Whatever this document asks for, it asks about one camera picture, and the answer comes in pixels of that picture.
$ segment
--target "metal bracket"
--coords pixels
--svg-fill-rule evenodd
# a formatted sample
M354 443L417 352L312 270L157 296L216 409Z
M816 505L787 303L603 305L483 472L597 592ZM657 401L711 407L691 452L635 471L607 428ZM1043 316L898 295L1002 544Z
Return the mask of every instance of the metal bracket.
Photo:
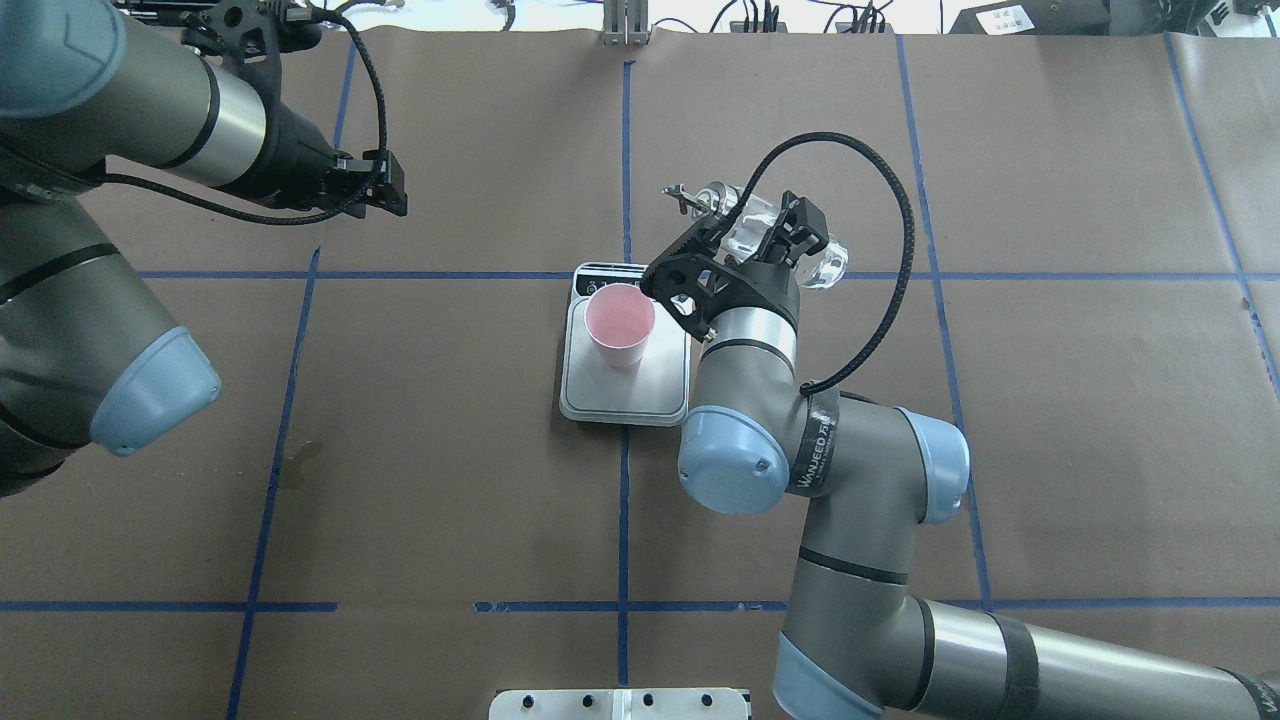
M748 697L731 688L506 691L489 720L749 720Z
M604 0L605 45L649 45L649 0Z

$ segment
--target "light blue joint cap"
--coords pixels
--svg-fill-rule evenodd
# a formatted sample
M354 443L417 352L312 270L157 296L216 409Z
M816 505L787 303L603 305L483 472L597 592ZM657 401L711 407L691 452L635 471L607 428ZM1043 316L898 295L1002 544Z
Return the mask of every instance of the light blue joint cap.
M129 364L93 414L88 437L111 455L133 455L218 400L223 389L209 357L177 327Z
M705 507L726 515L764 512L782 500L790 477L782 446L751 418L718 405L689 411L680 482Z
M929 525L946 523L960 509L960 498L969 489L969 442L960 428L946 420L916 415L905 407L897 410L911 423L924 459L928 507L920 521Z
M773 697L796 720L876 720L884 714L818 667L783 633L778 633Z
M106 0L0 1L0 118L45 118L97 95L124 58Z

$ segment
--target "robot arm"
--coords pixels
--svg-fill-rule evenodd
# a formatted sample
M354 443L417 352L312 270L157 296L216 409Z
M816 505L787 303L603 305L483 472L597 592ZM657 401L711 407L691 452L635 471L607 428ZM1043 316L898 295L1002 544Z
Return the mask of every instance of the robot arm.
M266 208L323 210L279 224L364 217L370 204L406 214L384 132L357 160L280 101L280 53L315 46L316 23L340 19L224 0L184 15L197 54L108 0L0 0L0 496L90 442L131 455L220 392L187 329L74 199L116 177L108 155Z
M1254 678L909 596L916 525L947 521L968 488L964 437L836 389L796 391L792 265L823 243L817 208L787 193L759 250L724 263L735 231L701 209L641 288L704 342L680 448L689 495L727 514L765 511L786 492L810 498L774 678L783 710L799 720L874 719L886 706L998 720L1280 717L1280 693Z

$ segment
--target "silver metal ring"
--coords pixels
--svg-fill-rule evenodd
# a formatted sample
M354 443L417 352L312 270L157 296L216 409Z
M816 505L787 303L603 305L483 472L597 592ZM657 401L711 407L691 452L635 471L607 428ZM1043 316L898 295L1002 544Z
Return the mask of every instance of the silver metal ring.
M193 158L169 172L219 187L243 176L257 160L266 140L266 110L252 86L218 65L209 67L219 94L214 129Z
M777 313L763 307L733 307L717 315L712 328L716 340L707 343L704 355L723 342L750 340L776 348L795 366L796 331Z

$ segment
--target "black box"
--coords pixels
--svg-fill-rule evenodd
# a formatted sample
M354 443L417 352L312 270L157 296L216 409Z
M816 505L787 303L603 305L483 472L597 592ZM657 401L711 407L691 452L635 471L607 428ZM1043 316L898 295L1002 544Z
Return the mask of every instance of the black box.
M1025 15L1018 14L1018 9ZM980 14L992 10L1014 10L1015 22L1020 17L1030 19L1028 29L1016 26L987 32ZM1111 13L1102 0L1023 0L1020 3L993 3L980 8L960 10L948 35L1108 35Z

